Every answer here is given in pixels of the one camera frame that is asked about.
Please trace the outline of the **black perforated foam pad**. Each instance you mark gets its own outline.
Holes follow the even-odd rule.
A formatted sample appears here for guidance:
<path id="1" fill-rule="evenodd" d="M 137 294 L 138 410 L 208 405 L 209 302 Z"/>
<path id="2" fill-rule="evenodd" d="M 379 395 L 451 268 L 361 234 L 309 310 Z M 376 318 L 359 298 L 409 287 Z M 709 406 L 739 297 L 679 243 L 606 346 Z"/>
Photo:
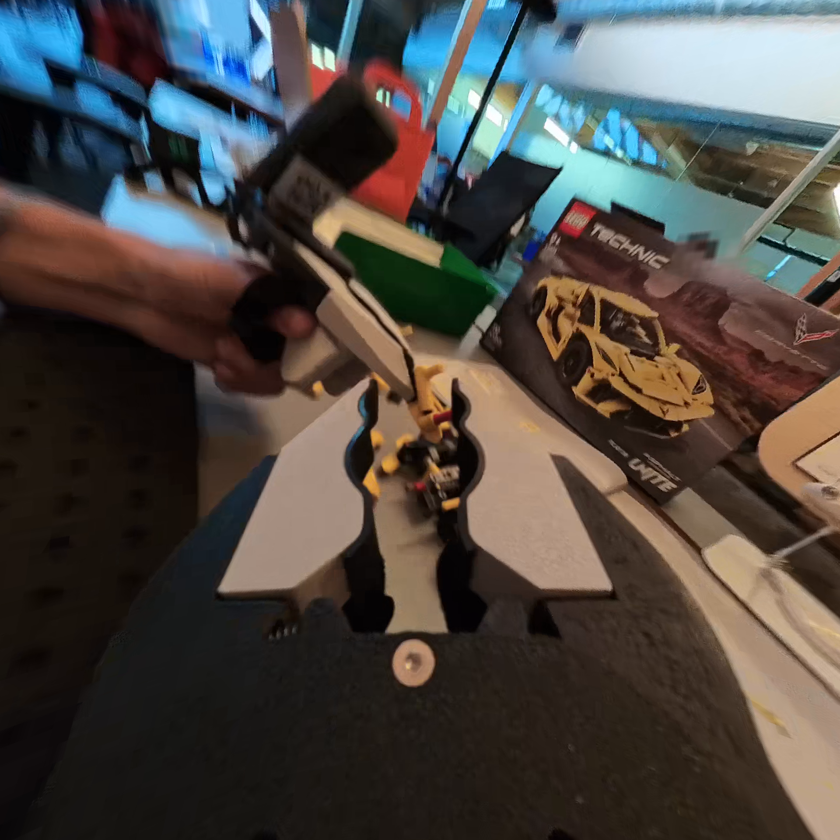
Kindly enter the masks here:
<path id="1" fill-rule="evenodd" d="M 193 363 L 2 316 L 2 838 L 26 832 L 111 636 L 196 525 L 198 442 Z"/>

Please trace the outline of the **green storage bin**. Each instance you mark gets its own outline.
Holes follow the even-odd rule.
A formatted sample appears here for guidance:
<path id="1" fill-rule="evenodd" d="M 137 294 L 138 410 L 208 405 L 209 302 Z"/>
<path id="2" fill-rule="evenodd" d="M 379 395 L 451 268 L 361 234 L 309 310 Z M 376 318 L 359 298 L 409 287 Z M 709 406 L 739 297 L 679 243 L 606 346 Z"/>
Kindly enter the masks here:
<path id="1" fill-rule="evenodd" d="M 397 322 L 460 338 L 497 297 L 490 279 L 452 245 L 432 264 L 349 231 L 335 246 Z"/>

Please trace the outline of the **partly built yellow toy car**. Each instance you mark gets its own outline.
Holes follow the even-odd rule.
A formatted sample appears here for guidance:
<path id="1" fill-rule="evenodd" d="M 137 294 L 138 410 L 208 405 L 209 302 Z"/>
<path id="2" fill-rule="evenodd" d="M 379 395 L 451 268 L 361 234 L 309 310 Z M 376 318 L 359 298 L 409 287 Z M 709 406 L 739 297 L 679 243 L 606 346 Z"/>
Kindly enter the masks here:
<path id="1" fill-rule="evenodd" d="M 395 449 L 384 455 L 379 465 L 379 472 L 384 476 L 407 477 L 406 492 L 426 517 L 436 520 L 442 539 L 455 526 L 459 508 L 457 448 L 456 434 L 445 423 L 437 442 L 421 434 L 400 436 Z"/>

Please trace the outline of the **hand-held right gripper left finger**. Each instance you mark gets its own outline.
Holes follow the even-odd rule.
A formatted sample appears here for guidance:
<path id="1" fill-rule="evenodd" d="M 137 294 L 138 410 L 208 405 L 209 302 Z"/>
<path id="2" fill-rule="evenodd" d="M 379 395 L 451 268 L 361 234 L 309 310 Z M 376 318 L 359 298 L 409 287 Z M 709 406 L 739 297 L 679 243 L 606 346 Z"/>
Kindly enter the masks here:
<path id="1" fill-rule="evenodd" d="M 217 586 L 226 601 L 274 601 L 289 622 L 329 599 L 356 632 L 383 633 L 394 614 L 364 484 L 375 452 L 378 384 L 352 387 L 276 457 Z"/>

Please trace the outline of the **orange felt tote bag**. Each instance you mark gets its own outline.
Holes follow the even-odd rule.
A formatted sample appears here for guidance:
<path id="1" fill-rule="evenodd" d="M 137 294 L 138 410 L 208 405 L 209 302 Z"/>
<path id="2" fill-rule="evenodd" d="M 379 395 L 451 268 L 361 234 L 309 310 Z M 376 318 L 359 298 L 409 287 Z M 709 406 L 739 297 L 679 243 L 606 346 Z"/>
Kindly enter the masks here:
<path id="1" fill-rule="evenodd" d="M 351 193 L 356 202 L 404 223 L 417 197 L 435 133 L 423 121 L 417 85 L 383 59 L 372 59 L 362 72 L 365 84 L 386 110 L 397 134 L 396 151 L 382 168 Z"/>

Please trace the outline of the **printed instruction sheet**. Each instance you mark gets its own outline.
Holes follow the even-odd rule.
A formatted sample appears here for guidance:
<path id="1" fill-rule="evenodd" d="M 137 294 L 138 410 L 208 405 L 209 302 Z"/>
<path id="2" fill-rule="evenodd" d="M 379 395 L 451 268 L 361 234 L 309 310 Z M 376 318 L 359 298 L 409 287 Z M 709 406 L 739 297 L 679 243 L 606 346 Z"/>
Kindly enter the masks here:
<path id="1" fill-rule="evenodd" d="M 824 485 L 839 485 L 839 434 L 828 438 L 803 454 L 794 467 L 812 482 Z"/>

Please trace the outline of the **black pole stand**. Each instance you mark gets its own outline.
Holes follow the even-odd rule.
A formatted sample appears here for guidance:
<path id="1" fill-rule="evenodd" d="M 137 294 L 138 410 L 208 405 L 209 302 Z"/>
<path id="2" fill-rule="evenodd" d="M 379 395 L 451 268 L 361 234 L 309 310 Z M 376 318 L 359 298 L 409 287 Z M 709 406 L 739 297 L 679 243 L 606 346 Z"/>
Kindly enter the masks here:
<path id="1" fill-rule="evenodd" d="M 450 95 L 461 106 L 455 120 L 437 121 L 436 209 L 445 214 L 455 192 L 494 159 L 528 85 L 522 52 L 536 30 L 557 16 L 556 1 L 487 2 L 476 24 Z"/>

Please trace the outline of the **small yellow curved panel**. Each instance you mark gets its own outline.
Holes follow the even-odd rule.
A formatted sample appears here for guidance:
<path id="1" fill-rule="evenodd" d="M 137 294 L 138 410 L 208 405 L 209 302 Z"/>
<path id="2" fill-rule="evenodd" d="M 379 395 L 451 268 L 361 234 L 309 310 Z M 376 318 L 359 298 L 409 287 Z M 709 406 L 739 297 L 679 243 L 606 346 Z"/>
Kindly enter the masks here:
<path id="1" fill-rule="evenodd" d="M 423 383 L 417 380 L 415 369 L 413 369 L 413 382 L 415 396 L 407 404 L 407 408 L 418 429 L 417 439 L 428 445 L 439 445 L 443 442 L 445 434 L 451 431 L 451 421 L 435 425 L 433 415 L 451 408 L 437 396 L 433 381 Z"/>

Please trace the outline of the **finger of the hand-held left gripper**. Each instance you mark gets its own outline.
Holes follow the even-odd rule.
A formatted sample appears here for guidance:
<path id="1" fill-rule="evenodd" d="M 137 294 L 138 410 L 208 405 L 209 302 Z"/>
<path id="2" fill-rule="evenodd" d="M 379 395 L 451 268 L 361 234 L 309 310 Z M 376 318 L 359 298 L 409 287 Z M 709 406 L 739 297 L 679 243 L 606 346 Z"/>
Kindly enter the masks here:
<path id="1" fill-rule="evenodd" d="M 302 306 L 316 320 L 312 336 L 291 351 L 291 382 L 321 381 L 329 393 L 347 390 L 365 373 L 378 375 L 405 402 L 416 397 L 414 359 L 403 333 L 352 266 L 329 248 L 295 243 Z"/>

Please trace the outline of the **toy car set box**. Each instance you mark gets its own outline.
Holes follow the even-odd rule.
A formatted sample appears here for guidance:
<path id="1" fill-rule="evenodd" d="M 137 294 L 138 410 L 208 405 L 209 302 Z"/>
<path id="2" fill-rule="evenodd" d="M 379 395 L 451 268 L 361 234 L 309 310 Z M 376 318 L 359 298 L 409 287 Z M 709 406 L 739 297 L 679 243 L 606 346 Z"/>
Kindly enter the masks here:
<path id="1" fill-rule="evenodd" d="M 838 374 L 838 319 L 716 247 L 575 196 L 482 336 L 660 503 Z"/>

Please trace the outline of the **white paper sheets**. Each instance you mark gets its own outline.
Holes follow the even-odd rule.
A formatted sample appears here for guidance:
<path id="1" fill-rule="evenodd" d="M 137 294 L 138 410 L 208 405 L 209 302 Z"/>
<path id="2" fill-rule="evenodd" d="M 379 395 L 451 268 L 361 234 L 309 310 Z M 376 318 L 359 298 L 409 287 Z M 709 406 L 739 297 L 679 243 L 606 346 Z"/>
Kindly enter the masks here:
<path id="1" fill-rule="evenodd" d="M 317 216 L 312 229 L 326 245 L 335 246 L 341 234 L 349 233 L 434 267 L 444 253 L 441 244 L 347 196 Z"/>

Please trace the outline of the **black office chair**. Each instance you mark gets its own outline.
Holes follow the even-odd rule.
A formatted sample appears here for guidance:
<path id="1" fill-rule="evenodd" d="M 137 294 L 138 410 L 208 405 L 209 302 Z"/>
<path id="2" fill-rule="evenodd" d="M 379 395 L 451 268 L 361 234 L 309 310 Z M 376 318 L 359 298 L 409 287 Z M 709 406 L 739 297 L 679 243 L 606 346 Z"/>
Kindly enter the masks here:
<path id="1" fill-rule="evenodd" d="M 533 163 L 503 151 L 474 185 L 454 190 L 445 210 L 416 199 L 407 221 L 424 226 L 477 267 L 490 268 L 513 240 L 511 229 L 530 215 L 561 172 L 561 166 Z"/>

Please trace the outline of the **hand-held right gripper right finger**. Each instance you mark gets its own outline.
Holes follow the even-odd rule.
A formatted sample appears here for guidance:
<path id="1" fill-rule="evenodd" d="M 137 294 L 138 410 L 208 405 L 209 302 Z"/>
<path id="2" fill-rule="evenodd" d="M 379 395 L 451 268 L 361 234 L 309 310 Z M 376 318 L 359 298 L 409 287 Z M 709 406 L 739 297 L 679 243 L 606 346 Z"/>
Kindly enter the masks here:
<path id="1" fill-rule="evenodd" d="M 512 603 L 540 633 L 551 603 L 611 599 L 614 585 L 559 469 L 545 421 L 474 377 L 451 381 L 458 505 L 436 581 L 450 633 L 474 633 Z"/>

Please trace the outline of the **open instruction booklet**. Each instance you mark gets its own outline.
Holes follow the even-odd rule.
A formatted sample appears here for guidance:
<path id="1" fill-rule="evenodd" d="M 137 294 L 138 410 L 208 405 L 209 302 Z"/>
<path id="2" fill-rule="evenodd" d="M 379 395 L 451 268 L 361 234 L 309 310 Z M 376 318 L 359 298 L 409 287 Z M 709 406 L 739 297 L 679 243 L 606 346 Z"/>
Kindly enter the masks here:
<path id="1" fill-rule="evenodd" d="M 838 838 L 838 619 L 740 533 L 690 545 L 627 490 L 619 468 L 549 415 L 503 371 L 450 361 L 429 390 L 450 409 L 463 392 L 465 433 L 478 450 L 474 479 L 461 469 L 458 533 L 477 551 L 469 582 L 484 600 L 594 603 L 618 594 L 599 533 L 572 513 L 569 464 L 677 573 L 721 640 L 774 768 L 816 838 Z"/>

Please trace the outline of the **person's left hand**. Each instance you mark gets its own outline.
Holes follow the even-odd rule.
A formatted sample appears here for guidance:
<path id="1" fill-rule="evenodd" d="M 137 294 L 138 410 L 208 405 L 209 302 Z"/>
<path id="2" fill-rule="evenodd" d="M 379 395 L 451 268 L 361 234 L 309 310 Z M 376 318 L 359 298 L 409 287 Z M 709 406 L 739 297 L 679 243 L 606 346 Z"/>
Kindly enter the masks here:
<path id="1" fill-rule="evenodd" d="M 276 396 L 278 362 L 258 362 L 230 327 L 233 306 L 266 268 L 246 259 L 158 248 L 140 270 L 121 325 L 147 343 L 213 373 L 225 391 Z"/>

